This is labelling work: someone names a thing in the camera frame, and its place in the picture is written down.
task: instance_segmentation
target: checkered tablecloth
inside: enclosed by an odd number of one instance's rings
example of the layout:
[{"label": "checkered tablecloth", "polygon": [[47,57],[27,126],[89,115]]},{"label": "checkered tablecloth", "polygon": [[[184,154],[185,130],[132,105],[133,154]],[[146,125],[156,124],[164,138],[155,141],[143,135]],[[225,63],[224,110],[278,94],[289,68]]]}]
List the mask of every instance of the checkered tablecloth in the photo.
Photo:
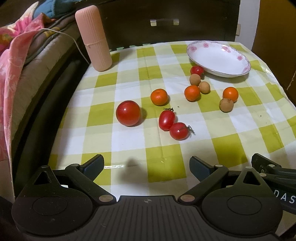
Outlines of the checkered tablecloth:
[{"label": "checkered tablecloth", "polygon": [[[58,130],[49,165],[63,169],[84,163],[97,153],[105,168],[95,183],[120,195],[179,196],[198,180],[190,173],[189,159],[198,156],[209,164],[240,170],[254,153],[296,168],[296,110],[267,65],[239,43],[222,42],[241,51],[251,63],[249,74],[222,78],[206,74],[211,92],[197,102],[184,97],[194,65],[186,54],[191,42],[171,42],[112,52],[107,71],[88,68],[67,107]],[[234,86],[239,99],[230,113],[219,110],[226,87]],[[170,97],[165,107],[150,100],[162,88]],[[133,100],[144,121],[136,127],[121,125],[117,106]],[[195,134],[174,140],[158,127],[163,108],[173,107],[179,122]]]}]

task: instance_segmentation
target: pink cylindrical container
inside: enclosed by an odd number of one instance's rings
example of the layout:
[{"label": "pink cylindrical container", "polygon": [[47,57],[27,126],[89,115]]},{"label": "pink cylindrical container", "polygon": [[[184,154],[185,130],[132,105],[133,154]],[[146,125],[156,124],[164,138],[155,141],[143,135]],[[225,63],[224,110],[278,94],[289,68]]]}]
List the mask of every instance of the pink cylindrical container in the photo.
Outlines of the pink cylindrical container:
[{"label": "pink cylindrical container", "polygon": [[91,63],[96,71],[104,71],[112,65],[100,12],[95,5],[82,8],[75,19]]}]

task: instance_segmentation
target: pink blanket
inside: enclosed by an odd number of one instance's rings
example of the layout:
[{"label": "pink blanket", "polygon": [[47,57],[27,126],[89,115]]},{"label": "pink blanket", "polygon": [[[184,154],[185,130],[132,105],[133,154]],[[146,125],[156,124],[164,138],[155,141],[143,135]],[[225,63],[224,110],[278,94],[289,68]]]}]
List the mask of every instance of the pink blanket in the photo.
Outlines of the pink blanket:
[{"label": "pink blanket", "polygon": [[33,36],[51,20],[41,13],[32,20],[33,11],[26,11],[16,23],[0,28],[0,161],[9,161],[11,171],[12,105],[19,77]]}]

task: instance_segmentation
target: white plate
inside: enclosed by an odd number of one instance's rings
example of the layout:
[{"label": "white plate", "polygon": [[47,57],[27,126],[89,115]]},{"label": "white plate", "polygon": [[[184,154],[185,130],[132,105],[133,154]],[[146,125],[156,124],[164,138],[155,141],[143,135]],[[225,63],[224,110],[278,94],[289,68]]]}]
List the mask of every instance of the white plate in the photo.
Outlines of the white plate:
[{"label": "white plate", "polygon": [[187,46],[187,54],[205,71],[233,78],[249,73],[249,60],[236,49],[216,41],[196,41]]}]

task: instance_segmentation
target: blue fabric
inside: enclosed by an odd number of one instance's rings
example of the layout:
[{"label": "blue fabric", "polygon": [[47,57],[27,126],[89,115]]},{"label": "blue fabric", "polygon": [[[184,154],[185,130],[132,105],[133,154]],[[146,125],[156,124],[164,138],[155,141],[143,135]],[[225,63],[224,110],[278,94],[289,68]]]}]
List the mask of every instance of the blue fabric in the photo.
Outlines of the blue fabric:
[{"label": "blue fabric", "polygon": [[46,0],[34,12],[34,18],[45,13],[49,18],[60,18],[75,9],[74,4],[79,0]]}]

